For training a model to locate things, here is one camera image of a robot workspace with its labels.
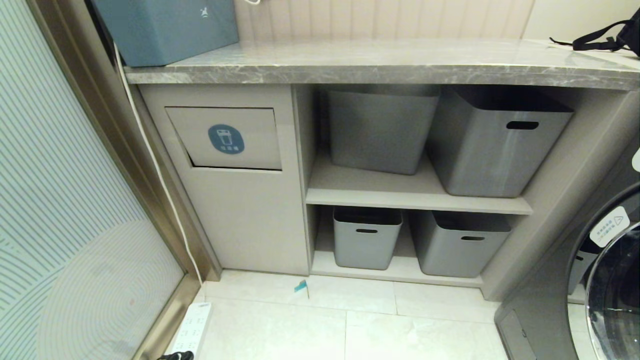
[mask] beige wall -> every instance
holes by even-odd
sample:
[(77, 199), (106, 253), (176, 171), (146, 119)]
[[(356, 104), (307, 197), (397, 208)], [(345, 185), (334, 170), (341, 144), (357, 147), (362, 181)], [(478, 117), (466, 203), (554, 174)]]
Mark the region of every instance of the beige wall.
[[(639, 7), (640, 0), (535, 0), (523, 38), (552, 37), (571, 42), (616, 21), (631, 18)], [(607, 36), (614, 36), (621, 29), (622, 26), (618, 26)]]
[(241, 40), (520, 38), (534, 0), (235, 0)]

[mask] striped wall panel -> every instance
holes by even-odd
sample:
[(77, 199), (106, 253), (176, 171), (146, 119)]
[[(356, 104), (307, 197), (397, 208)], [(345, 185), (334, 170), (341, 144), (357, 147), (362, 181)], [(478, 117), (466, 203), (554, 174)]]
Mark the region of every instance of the striped wall panel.
[(241, 40), (520, 38), (534, 0), (236, 2)]
[(0, 359), (130, 359), (182, 270), (26, 2), (0, 13)]

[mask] washing machine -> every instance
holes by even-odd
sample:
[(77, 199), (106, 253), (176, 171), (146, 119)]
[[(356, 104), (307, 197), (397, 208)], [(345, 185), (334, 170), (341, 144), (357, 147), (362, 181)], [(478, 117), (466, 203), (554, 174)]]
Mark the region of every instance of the washing machine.
[[(639, 145), (635, 136), (496, 311), (511, 360), (640, 359)], [(586, 289), (578, 315), (588, 341), (570, 329), (568, 295), (578, 283)], [(578, 344), (591, 347), (579, 348), (581, 358)]]

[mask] washing machine door glass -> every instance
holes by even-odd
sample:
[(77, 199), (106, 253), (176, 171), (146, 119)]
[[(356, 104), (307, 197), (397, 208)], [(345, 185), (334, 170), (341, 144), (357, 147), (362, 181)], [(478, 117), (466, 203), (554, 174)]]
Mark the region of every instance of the washing machine door glass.
[(640, 359), (640, 224), (610, 242), (587, 283), (589, 335), (600, 359)]

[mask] white power cord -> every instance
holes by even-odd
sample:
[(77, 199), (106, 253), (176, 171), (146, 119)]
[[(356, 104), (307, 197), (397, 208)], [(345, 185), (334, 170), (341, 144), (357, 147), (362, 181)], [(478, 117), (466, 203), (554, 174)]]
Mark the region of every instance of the white power cord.
[(171, 204), (171, 209), (173, 210), (175, 221), (178, 223), (178, 227), (180, 228), (180, 233), (182, 234), (182, 239), (184, 240), (184, 247), (187, 249), (187, 254), (189, 255), (189, 259), (191, 259), (193, 267), (196, 270), (196, 275), (198, 276), (198, 282), (200, 283), (200, 286), (202, 286), (202, 277), (200, 276), (200, 271), (198, 271), (198, 265), (196, 265), (196, 261), (193, 259), (193, 255), (191, 255), (191, 250), (189, 249), (189, 242), (187, 241), (187, 235), (184, 232), (184, 227), (182, 226), (182, 222), (180, 221), (180, 217), (178, 216), (178, 211), (175, 209), (175, 204), (173, 203), (173, 199), (169, 194), (169, 189), (167, 189), (166, 183), (164, 182), (164, 177), (162, 176), (162, 172), (160, 171), (160, 165), (158, 165), (158, 160), (156, 159), (156, 155), (151, 149), (151, 145), (149, 144), (149, 139), (147, 138), (147, 134), (145, 133), (144, 127), (142, 126), (142, 121), (140, 120), (140, 114), (138, 114), (136, 105), (133, 102), (131, 89), (129, 88), (129, 83), (127, 82), (127, 78), (124, 74), (124, 69), (122, 68), (122, 60), (120, 59), (120, 52), (118, 51), (118, 46), (115, 43), (113, 43), (113, 47), (116, 53), (116, 62), (118, 63), (118, 72), (120, 73), (120, 79), (122, 79), (124, 90), (127, 92), (127, 98), (129, 99), (131, 110), (133, 110), (133, 115), (136, 117), (136, 123), (138, 124), (138, 129), (140, 129), (140, 133), (142, 134), (142, 139), (144, 139), (145, 145), (147, 146), (147, 150), (149, 151), (149, 154), (151, 154), (151, 159), (154, 162), (156, 173), (160, 178), (162, 189), (164, 190), (164, 194), (166, 195), (167, 199), (169, 199), (169, 204)]

